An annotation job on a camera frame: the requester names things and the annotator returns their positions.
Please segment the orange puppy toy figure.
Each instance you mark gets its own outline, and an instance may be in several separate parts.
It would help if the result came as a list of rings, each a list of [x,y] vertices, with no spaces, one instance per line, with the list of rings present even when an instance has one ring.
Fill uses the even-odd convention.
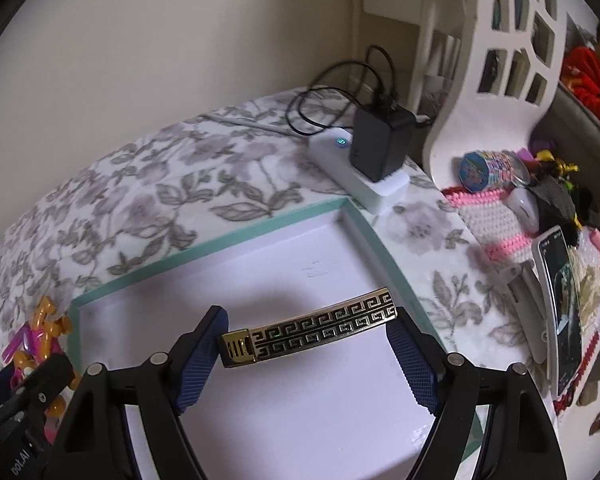
[[[24,322],[2,353],[5,364],[11,365],[9,385],[16,390],[23,381],[52,354],[64,354],[60,337],[73,332],[68,315],[57,315],[53,299],[43,296],[29,321]]]

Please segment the gold black patterned bar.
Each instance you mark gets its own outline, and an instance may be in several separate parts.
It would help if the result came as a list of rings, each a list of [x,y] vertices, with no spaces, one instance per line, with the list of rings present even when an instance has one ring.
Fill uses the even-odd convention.
[[[232,330],[219,336],[220,356],[225,368],[271,361],[362,334],[395,318],[396,305],[384,287],[296,318]]]

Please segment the silver hair clip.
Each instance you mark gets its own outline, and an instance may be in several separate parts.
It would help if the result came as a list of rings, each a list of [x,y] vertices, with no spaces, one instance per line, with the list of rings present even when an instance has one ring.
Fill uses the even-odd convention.
[[[513,297],[518,320],[528,341],[532,359],[542,364],[547,359],[547,324],[541,286],[531,260],[514,263],[501,270],[500,277]]]

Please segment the smartphone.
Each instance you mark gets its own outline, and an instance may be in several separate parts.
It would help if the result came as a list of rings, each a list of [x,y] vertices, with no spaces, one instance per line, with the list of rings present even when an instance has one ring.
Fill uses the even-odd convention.
[[[532,242],[544,301],[547,377],[557,400],[569,388],[582,362],[580,298],[568,245],[559,226]]]

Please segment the teal white box tray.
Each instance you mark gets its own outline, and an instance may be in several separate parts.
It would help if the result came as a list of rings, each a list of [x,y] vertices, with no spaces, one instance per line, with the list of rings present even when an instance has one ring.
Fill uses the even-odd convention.
[[[137,270],[73,301],[80,365],[134,366],[212,306],[230,348],[182,422],[210,479],[403,479],[434,419],[386,336],[410,285],[348,200],[302,208]]]

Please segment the pink white knitted mat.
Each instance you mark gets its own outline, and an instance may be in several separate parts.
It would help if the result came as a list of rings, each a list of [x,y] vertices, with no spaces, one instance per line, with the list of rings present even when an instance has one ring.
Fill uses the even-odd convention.
[[[455,207],[492,263],[505,266],[532,259],[534,236],[505,205],[506,191],[471,194],[461,188],[446,188],[442,194]]]

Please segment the white computer mouse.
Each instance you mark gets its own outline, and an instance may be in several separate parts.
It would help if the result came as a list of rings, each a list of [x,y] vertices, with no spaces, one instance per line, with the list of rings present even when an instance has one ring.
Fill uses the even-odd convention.
[[[520,226],[527,233],[539,232],[539,207],[535,196],[528,188],[513,188],[504,200],[504,204],[515,215]]]

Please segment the floral grey white blanket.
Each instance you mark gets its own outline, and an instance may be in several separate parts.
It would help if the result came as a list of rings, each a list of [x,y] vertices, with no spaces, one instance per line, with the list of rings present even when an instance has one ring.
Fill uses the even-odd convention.
[[[290,132],[290,92],[176,122],[96,160],[0,237],[1,354],[42,297],[86,292],[224,234],[343,192]],[[494,267],[458,210],[414,162],[405,196],[370,224],[442,344],[472,362],[531,362]]]

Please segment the black power adapter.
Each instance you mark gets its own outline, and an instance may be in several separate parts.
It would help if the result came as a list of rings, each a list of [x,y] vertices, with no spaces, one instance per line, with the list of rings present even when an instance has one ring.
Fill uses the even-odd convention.
[[[349,160],[352,167],[372,182],[400,169],[416,129],[416,116],[402,107],[377,113],[369,106],[354,115]]]

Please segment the white cutout basket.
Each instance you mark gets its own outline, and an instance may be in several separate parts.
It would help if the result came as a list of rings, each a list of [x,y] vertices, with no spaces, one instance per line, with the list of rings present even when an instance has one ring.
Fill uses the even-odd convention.
[[[570,20],[597,24],[584,0],[466,0],[452,88],[422,152],[437,188],[457,185],[468,152],[528,144],[554,100]]]

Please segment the person in red clothes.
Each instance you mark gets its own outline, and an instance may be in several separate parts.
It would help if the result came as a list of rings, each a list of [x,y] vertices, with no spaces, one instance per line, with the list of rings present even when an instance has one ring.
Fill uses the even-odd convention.
[[[594,47],[576,47],[565,55],[560,81],[600,120],[600,23]]]

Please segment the white shelf unit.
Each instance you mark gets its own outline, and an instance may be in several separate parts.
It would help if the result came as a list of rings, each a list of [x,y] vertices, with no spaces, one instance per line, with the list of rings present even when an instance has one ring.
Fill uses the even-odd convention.
[[[400,104],[418,112],[451,84],[465,16],[466,0],[352,0],[351,53],[382,44],[396,60]]]

